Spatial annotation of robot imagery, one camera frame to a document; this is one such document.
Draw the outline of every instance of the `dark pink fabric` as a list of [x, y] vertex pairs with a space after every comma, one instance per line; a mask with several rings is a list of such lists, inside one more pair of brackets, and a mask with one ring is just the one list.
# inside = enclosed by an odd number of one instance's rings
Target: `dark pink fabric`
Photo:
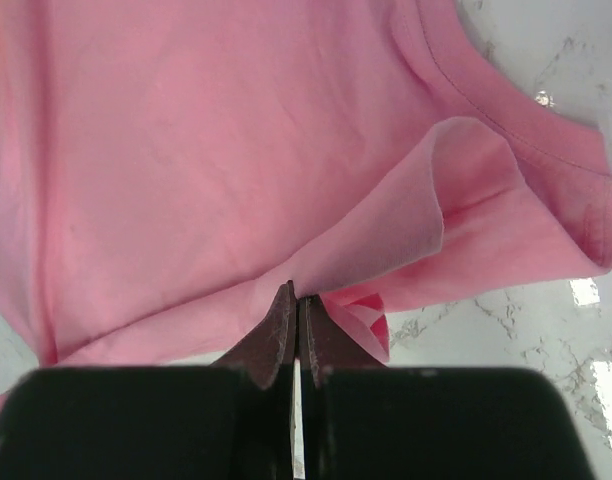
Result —
[[384, 311], [612, 266], [601, 136], [452, 0], [0, 1], [0, 311], [42, 365], [223, 349], [279, 284]]

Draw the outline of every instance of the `marble surface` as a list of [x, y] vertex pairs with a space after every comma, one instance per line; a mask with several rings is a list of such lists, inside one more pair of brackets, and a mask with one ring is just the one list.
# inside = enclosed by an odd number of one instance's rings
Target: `marble surface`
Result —
[[[461, 0], [473, 44], [519, 89], [598, 125], [612, 162], [612, 0]], [[391, 365], [526, 366], [559, 388], [601, 480], [612, 480], [612, 272], [389, 315]], [[204, 363], [216, 355], [179, 363]], [[0, 393], [36, 366], [0, 317]]]

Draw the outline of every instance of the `clothing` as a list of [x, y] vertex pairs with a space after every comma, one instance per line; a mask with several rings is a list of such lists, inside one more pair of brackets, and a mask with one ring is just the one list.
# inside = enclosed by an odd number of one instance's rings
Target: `clothing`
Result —
[[227, 348], [286, 280], [383, 310], [607, 272], [601, 136], [452, 0], [0, 2], [0, 311], [44, 366]]

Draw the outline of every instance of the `folded fabric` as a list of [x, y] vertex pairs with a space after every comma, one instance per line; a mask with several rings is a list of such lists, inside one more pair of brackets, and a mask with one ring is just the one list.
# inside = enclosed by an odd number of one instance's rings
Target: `folded fabric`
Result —
[[0, 311], [42, 366], [223, 349], [277, 286], [384, 311], [612, 266], [594, 130], [452, 0], [0, 1]]

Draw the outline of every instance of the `pink fabric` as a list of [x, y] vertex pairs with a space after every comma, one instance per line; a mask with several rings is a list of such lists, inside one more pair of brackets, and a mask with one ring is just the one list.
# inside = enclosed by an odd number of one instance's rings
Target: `pink fabric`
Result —
[[44, 366], [227, 348], [289, 279], [383, 359], [384, 311], [611, 266], [600, 135], [452, 0], [0, 1], [0, 311]]

